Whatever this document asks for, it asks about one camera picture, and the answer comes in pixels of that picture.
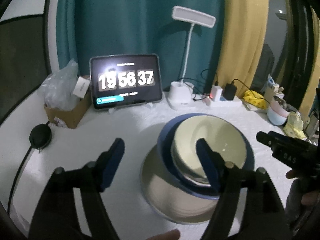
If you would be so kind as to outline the person's right hand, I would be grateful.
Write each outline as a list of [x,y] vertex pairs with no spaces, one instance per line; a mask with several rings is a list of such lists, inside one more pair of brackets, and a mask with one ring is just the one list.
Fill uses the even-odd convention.
[[287,204],[299,206],[300,204],[313,207],[319,203],[319,180],[305,177],[290,170],[286,173],[287,179],[294,179],[291,184]]

